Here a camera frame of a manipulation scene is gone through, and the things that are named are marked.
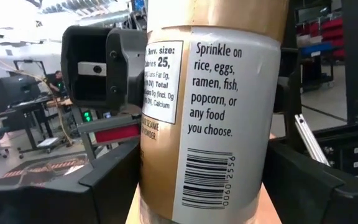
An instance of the desk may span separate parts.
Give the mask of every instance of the desk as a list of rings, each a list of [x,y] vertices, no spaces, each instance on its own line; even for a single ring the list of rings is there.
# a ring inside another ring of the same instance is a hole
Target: desk
[[[71,99],[67,98],[67,99],[60,99],[60,98],[57,98],[56,99],[57,101],[57,104],[54,100],[50,100],[47,102],[47,107],[48,108],[53,108],[53,107],[56,107],[56,106],[70,106],[73,104],[73,102],[71,102]]]
[[[15,111],[20,111],[24,118],[25,118],[25,133],[27,134],[27,137],[29,138],[30,141],[30,145],[31,145],[31,149],[28,150],[21,150],[20,153],[27,153],[27,152],[32,152],[32,151],[36,151],[39,150],[39,148],[37,147],[37,144],[35,143],[34,137],[31,133],[31,120],[30,117],[27,116],[28,113],[32,113],[34,115],[35,118],[35,122],[37,123],[37,126],[41,132],[41,134],[44,133],[42,127],[41,127],[41,123],[43,123],[45,125],[45,128],[47,130],[48,136],[50,138],[53,137],[52,134],[52,130],[50,129],[49,123],[48,123],[48,119],[45,115],[45,111],[43,108],[43,104],[50,101],[50,98],[41,98],[39,100],[35,100],[35,101],[30,101],[24,104],[20,104],[20,105],[15,105],[13,106],[11,109],[7,110],[6,112],[3,112],[0,114],[0,116],[9,116],[10,113],[13,113]]]
[[[274,209],[273,203],[262,184],[259,194],[259,204],[256,212],[255,224],[281,224],[281,221]],[[129,210],[126,224],[140,224],[140,193],[139,188],[136,189],[131,209]]]

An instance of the person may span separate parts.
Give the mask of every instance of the person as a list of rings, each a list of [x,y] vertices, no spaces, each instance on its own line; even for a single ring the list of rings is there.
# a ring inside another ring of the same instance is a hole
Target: person
[[[49,87],[53,90],[54,94],[60,94],[60,86],[63,84],[63,74],[62,71],[55,72],[55,80],[49,83]]]

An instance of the barcode number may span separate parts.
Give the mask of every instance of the barcode number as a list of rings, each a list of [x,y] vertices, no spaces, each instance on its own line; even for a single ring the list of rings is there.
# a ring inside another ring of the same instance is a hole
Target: barcode number
[[[229,205],[235,160],[231,152],[188,148],[182,205],[225,209]]]

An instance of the bottle label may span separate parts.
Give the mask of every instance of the bottle label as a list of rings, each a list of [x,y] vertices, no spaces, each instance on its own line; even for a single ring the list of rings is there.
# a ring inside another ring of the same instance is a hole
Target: bottle label
[[[154,42],[147,46],[143,114],[176,123],[183,41]]]
[[[173,221],[239,223],[254,215],[279,65],[280,43],[271,38],[237,30],[192,29],[183,79]],[[174,110],[154,108],[146,112],[172,123],[167,116],[174,116]]]

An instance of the floor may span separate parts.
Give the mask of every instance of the floor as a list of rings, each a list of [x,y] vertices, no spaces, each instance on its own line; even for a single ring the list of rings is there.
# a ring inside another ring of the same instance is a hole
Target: floor
[[[323,72],[329,73],[329,67],[322,67]],[[301,96],[303,116],[312,131],[345,125],[346,116],[346,83],[345,67],[334,67],[334,86],[323,86],[319,90],[303,93]],[[273,115],[272,134],[276,137],[285,135],[284,118]]]
[[[329,68],[323,67],[323,70],[327,72],[329,71]],[[334,74],[335,82],[332,88],[322,87],[319,90],[302,94],[303,105],[312,108],[312,110],[303,108],[304,117],[312,130],[341,126],[346,123],[344,67],[335,67]],[[323,111],[324,113],[331,114],[332,116],[327,116],[325,114],[316,112],[316,110]],[[57,123],[52,124],[52,128],[56,128],[57,126]],[[39,133],[36,130],[34,130],[33,133],[36,140],[41,139]],[[283,117],[281,115],[273,116],[272,133],[278,137],[285,135]],[[7,159],[0,157],[0,177],[24,161],[84,151],[82,144],[78,141],[72,147],[63,146],[59,150],[52,151],[51,154],[38,151],[28,153],[23,159],[19,159],[19,153],[16,148],[30,148],[27,135],[24,131],[16,131],[14,133],[9,133],[9,135],[5,135],[4,139],[1,141],[1,144],[2,146],[11,146],[12,149],[10,150],[10,154]]]

